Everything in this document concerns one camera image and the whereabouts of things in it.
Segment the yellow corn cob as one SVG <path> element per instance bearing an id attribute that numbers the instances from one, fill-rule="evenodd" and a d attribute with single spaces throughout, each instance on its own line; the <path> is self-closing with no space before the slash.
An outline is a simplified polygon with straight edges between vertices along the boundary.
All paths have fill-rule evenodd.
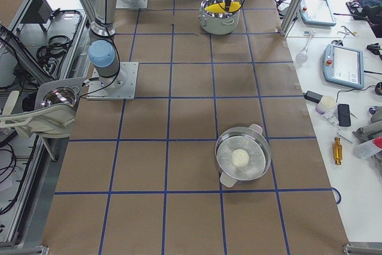
<path id="1" fill-rule="evenodd" d="M 242 8 L 242 5 L 238 1 L 232 1 L 229 8 L 226 7 L 225 2 L 219 2 L 216 4 L 211 4 L 204 8 L 206 12 L 209 13 L 235 13 Z"/>

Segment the pale green electric pot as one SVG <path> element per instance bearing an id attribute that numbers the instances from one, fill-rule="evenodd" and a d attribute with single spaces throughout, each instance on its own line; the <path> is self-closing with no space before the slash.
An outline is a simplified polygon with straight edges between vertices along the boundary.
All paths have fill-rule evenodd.
<path id="1" fill-rule="evenodd" d="M 202 0 L 199 13 L 199 23 L 204 31 L 213 35 L 225 35 L 233 32 L 239 23 L 240 8 L 237 0 L 232 0 L 230 12 L 224 7 L 224 0 Z"/>

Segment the steel steamer pot with bun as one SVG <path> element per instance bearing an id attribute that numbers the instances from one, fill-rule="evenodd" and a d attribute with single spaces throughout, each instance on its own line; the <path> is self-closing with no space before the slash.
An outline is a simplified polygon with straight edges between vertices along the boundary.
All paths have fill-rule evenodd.
<path id="1" fill-rule="evenodd" d="M 215 145 L 220 183 L 233 187 L 237 182 L 251 182 L 266 174 L 272 151 L 257 124 L 233 127 L 223 132 Z"/>

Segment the white light bulb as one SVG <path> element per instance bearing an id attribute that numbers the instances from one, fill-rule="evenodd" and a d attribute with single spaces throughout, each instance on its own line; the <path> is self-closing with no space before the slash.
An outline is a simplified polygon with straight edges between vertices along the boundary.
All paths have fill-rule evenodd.
<path id="1" fill-rule="evenodd" d="M 313 35 L 311 35 L 305 46 L 303 47 L 303 49 L 296 55 L 295 57 L 295 64 L 298 66 L 298 67 L 301 67 L 305 62 L 307 62 L 307 59 L 308 59 L 308 49 L 309 49 L 309 44 L 310 44 L 310 41 L 312 40 L 313 38 Z"/>

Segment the black power adapter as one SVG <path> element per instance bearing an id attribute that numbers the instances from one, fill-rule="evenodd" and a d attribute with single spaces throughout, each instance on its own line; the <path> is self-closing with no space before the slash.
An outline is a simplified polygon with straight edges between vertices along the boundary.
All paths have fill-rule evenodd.
<path id="1" fill-rule="evenodd" d="M 316 103 L 316 104 L 318 104 L 323 97 L 323 95 L 318 94 L 318 93 L 313 92 L 313 91 L 309 91 L 309 90 L 306 91 L 305 93 L 303 93 L 303 96 L 306 100 L 313 102 L 313 103 Z"/>

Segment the blue teach pendant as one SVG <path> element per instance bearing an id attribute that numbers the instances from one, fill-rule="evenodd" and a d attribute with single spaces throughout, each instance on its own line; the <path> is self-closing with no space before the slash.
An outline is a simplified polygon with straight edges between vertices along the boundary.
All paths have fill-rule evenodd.
<path id="1" fill-rule="evenodd" d="M 364 88 L 363 52 L 329 44 L 322 58 L 326 82 L 361 90 Z"/>

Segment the white purple cup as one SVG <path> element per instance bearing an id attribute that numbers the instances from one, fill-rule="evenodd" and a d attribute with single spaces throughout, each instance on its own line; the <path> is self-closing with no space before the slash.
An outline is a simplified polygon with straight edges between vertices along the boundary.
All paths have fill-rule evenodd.
<path id="1" fill-rule="evenodd" d="M 333 97 L 322 96 L 321 99 L 319 100 L 319 103 L 316 105 L 315 110 L 319 114 L 324 114 L 325 112 L 334 108 L 336 106 L 336 104 L 337 104 L 337 102 Z"/>

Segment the black phone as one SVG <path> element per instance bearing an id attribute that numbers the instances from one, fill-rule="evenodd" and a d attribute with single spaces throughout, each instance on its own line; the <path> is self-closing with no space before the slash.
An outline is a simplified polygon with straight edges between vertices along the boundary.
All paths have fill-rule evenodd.
<path id="1" fill-rule="evenodd" d="M 338 125 L 340 127 L 350 127 L 350 108 L 348 104 L 338 104 L 337 106 Z"/>

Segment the white bun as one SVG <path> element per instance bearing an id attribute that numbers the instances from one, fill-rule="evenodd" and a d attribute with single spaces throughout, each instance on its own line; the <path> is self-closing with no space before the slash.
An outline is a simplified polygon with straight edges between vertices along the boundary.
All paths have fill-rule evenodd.
<path id="1" fill-rule="evenodd" d="M 236 167 L 244 167 L 249 163 L 249 154 L 244 149 L 235 149 L 231 154 L 232 163 Z"/>

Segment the gold brass fitting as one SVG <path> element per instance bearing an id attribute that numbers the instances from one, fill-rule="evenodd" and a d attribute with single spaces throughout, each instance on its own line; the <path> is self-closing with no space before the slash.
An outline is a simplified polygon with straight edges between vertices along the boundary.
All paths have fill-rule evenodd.
<path id="1" fill-rule="evenodd" d="M 343 150 L 339 137 L 334 138 L 334 142 L 332 145 L 332 153 L 335 165 L 341 165 L 343 160 Z"/>

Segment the spray bottle red cap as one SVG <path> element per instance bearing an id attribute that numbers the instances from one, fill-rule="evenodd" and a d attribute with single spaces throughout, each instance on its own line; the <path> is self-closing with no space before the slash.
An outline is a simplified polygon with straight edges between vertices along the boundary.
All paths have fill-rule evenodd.
<path id="1" fill-rule="evenodd" d="M 366 159 L 381 152 L 381 137 L 369 140 L 353 148 L 354 156 Z"/>

